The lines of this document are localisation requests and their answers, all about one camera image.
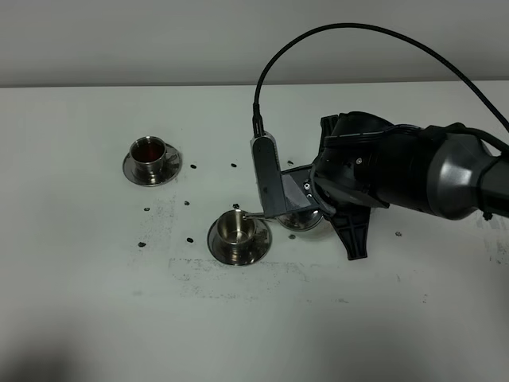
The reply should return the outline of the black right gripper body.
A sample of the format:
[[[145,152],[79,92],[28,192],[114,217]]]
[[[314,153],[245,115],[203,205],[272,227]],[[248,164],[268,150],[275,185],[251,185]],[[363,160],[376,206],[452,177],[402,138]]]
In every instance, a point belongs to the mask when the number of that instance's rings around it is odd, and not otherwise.
[[[361,111],[338,116],[315,160],[314,181],[325,201],[430,214],[426,187],[433,147],[423,129]]]

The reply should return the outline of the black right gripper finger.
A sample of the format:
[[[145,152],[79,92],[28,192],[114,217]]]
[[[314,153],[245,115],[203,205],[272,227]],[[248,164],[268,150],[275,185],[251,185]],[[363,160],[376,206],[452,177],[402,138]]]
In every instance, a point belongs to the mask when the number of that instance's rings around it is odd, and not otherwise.
[[[337,121],[339,119],[338,115],[328,115],[325,117],[322,117],[320,120],[321,125],[321,139],[320,139],[320,145],[319,145],[319,153],[321,154],[324,150],[324,141],[328,136],[331,136],[333,133],[333,130],[337,124]]]
[[[370,209],[348,209],[327,218],[344,245],[350,261],[367,258],[370,215]]]

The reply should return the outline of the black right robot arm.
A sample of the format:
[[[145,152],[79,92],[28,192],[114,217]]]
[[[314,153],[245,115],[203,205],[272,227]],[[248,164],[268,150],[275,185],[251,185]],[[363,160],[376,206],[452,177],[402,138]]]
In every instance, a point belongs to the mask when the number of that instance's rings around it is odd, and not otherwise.
[[[348,259],[367,257],[372,209],[447,220],[508,215],[508,146],[485,131],[393,124],[353,111],[321,119],[311,181]]]

